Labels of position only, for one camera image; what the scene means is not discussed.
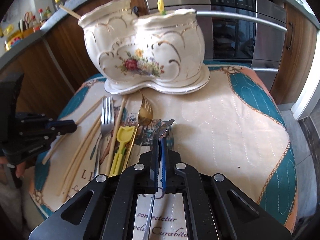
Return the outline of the person's left hand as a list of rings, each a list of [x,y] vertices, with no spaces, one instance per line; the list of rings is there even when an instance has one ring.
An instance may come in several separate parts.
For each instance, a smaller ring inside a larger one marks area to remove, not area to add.
[[[4,157],[4,156],[0,156],[0,164],[8,165],[7,158]],[[16,174],[17,178],[22,178],[23,177],[24,172],[25,172],[25,167],[26,167],[26,162],[25,161],[16,166],[15,174]]]

